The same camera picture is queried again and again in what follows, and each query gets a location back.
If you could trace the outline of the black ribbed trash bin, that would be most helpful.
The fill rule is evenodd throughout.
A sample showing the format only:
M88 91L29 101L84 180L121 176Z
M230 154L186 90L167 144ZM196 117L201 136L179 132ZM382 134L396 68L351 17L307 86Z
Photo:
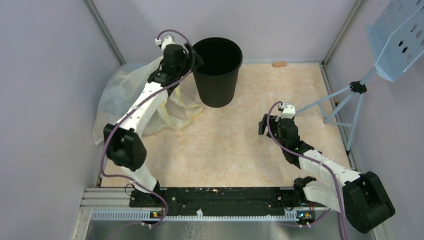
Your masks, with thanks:
M193 72L200 100L211 108L228 105L234 98L243 62L241 48L223 37L202 39L193 48L203 60Z

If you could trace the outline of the large translucent yellowish trash bag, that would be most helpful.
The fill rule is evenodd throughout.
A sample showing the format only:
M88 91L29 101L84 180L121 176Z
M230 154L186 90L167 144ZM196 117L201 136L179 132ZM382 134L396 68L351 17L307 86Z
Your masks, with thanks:
M105 125L114 124L134 105L149 75L159 67L161 60L162 57L149 64L126 63L111 75L100 97L93 124L93 142L96 146L104 141ZM183 94L178 86L154 112L142 135L150 136L165 128L181 130L202 111L203 106Z

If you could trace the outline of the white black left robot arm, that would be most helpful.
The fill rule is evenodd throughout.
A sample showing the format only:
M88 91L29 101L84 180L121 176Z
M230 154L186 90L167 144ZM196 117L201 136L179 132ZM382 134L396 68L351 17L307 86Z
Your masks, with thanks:
M181 80L203 63L189 41L181 45L170 35L155 41L162 56L150 63L152 69L147 70L141 80L142 90L126 113L114 124L108 123L103 128L105 146L102 154L103 159L112 161L125 172L123 178L132 181L135 189L142 193L141 200L149 207L160 202L161 194L155 190L159 186L158 180L145 163L147 149L142 142L143 132Z

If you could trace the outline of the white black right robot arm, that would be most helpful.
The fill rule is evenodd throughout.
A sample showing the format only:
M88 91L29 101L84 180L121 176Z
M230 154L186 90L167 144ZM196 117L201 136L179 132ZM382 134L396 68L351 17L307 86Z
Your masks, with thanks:
M297 205L322 204L363 234L395 215L395 207L376 173L351 170L325 157L301 140L293 118L266 113L258 123L258 134L275 141L288 163L312 174L294 181L293 200Z

